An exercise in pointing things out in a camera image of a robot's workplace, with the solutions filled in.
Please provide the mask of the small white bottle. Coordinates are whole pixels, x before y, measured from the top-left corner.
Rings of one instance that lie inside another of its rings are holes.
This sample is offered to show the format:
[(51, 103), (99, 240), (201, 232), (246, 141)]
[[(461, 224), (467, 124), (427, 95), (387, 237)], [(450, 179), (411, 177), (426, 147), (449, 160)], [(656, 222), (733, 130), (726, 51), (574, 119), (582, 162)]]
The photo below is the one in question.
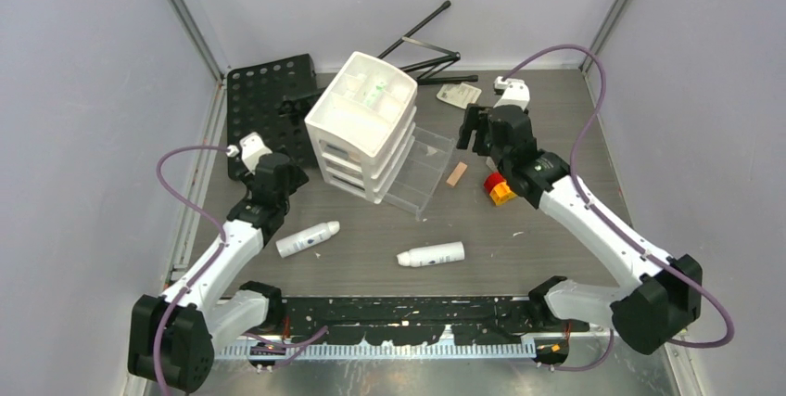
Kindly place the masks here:
[(462, 242), (450, 242), (428, 247), (414, 248), (396, 255), (399, 266), (425, 267), (450, 262), (461, 262), (465, 259)]

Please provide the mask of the white plastic drawer organizer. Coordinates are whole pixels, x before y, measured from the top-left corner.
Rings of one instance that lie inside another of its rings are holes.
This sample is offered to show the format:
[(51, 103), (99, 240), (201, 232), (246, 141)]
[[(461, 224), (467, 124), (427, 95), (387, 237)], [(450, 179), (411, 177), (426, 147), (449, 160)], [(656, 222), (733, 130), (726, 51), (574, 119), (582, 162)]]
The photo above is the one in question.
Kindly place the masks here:
[(304, 122), (324, 181), (422, 219), (452, 157), (452, 139), (417, 126), (416, 81), (354, 52)]

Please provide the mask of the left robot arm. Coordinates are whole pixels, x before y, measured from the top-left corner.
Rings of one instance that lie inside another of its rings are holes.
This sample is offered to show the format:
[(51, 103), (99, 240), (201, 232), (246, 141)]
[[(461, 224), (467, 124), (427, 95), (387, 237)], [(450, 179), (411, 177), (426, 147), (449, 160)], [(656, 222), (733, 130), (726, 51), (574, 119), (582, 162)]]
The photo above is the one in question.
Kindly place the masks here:
[(246, 195), (218, 224), (219, 234), (197, 262), (158, 296), (132, 308), (127, 368), (155, 381), (164, 394), (191, 393), (207, 380), (215, 354), (250, 328), (276, 333), (285, 320), (280, 291), (246, 284), (227, 302), (223, 293), (283, 225), (289, 198), (308, 182), (285, 153), (261, 155), (246, 180)]

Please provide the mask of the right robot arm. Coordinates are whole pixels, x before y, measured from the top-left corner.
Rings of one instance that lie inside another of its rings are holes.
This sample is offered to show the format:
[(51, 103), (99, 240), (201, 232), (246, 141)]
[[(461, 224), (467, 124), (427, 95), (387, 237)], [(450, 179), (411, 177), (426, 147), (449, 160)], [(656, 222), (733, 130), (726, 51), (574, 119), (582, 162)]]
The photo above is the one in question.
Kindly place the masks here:
[(489, 156), (513, 193), (567, 229), (614, 278), (613, 287), (555, 275), (529, 291), (529, 319), (541, 331), (576, 320), (613, 329), (634, 351), (651, 354), (701, 314), (703, 269), (646, 242), (571, 175), (569, 164), (540, 149), (526, 110), (469, 106), (459, 149)]

